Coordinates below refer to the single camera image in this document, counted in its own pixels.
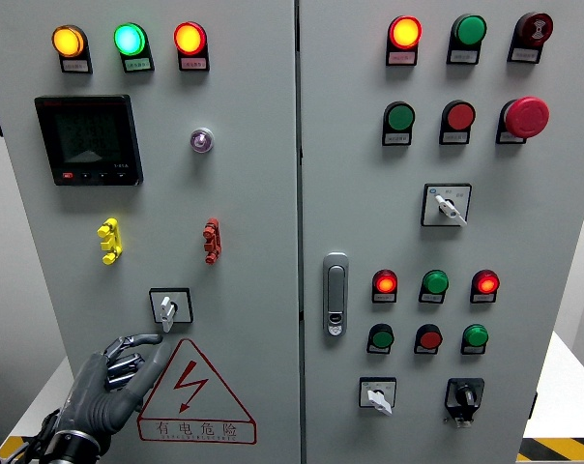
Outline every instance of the robotic arm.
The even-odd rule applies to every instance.
[[[144,395],[165,368],[171,350],[161,342],[158,334],[120,337],[103,353],[91,355],[79,369],[60,414],[45,418],[41,433],[17,462],[30,462],[38,454],[41,464],[95,463],[109,450],[111,436],[133,411],[139,411]],[[120,358],[127,348],[142,344],[160,346],[147,361],[137,354]]]

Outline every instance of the yellow black hazard tape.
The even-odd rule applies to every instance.
[[[584,438],[525,438],[517,461],[584,461]]]

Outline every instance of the red indicator light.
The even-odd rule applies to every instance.
[[[174,31],[174,43],[181,53],[196,55],[206,46],[206,33],[196,22],[184,22]]]
[[[522,97],[505,111],[507,131],[520,138],[538,135],[550,120],[550,109],[542,99]]]
[[[388,269],[378,271],[373,277],[373,286],[380,293],[393,293],[397,288],[397,276]]]
[[[528,46],[542,46],[552,35],[554,23],[545,13],[528,13],[515,25],[515,33]]]
[[[433,350],[438,348],[443,342],[443,336],[438,332],[424,333],[421,337],[421,346],[426,350]]]
[[[415,47],[421,39],[421,23],[413,16],[398,16],[391,23],[389,39],[397,48]]]
[[[493,271],[479,271],[473,277],[474,287],[479,293],[483,293],[484,295],[495,293],[500,284],[501,282],[498,276]]]
[[[456,131],[470,128],[475,121],[475,110],[470,104],[458,103],[454,105],[447,115],[447,122]]]

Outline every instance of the small indicator lamp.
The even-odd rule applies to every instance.
[[[386,107],[382,123],[382,146],[410,145],[415,110],[405,101],[394,101]]]
[[[389,269],[378,271],[371,281],[373,303],[395,303],[397,299],[397,275]]]
[[[123,55],[134,56],[144,50],[146,36],[137,24],[127,23],[116,28],[114,42]]]
[[[470,303],[494,303],[501,281],[494,271],[484,269],[473,277],[470,289]]]
[[[430,271],[423,276],[419,302],[441,304],[445,300],[448,288],[449,278],[443,271],[437,269]]]
[[[468,144],[475,117],[475,108],[469,102],[462,100],[449,102],[443,109],[438,142],[441,145]]]
[[[477,14],[463,14],[456,19],[451,29],[447,64],[478,64],[486,32],[485,19]]]
[[[473,324],[464,329],[462,334],[462,355],[482,355],[489,340],[489,334],[485,326]]]
[[[420,326],[415,337],[415,354],[435,355],[443,342],[443,336],[438,326],[425,324]]]
[[[51,35],[51,43],[58,52],[63,73],[92,73],[88,39],[77,26],[57,27]]]
[[[507,61],[536,65],[543,44],[550,38],[554,23],[549,14],[528,13],[515,24]]]
[[[183,22],[174,31],[180,71],[208,71],[208,42],[206,31],[196,22]]]
[[[393,329],[389,324],[376,324],[369,330],[366,350],[368,353],[388,355],[394,341]]]
[[[387,66],[414,66],[422,27],[413,16],[398,16],[389,27]]]
[[[550,120],[550,109],[538,97],[508,101],[501,110],[496,132],[498,144],[523,144],[539,135]]]
[[[128,22],[118,26],[114,32],[114,43],[120,52],[125,73],[155,69],[148,36],[139,25]]]

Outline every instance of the warning sign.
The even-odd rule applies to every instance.
[[[192,340],[180,340],[137,417],[139,438],[154,442],[255,445],[251,414]]]

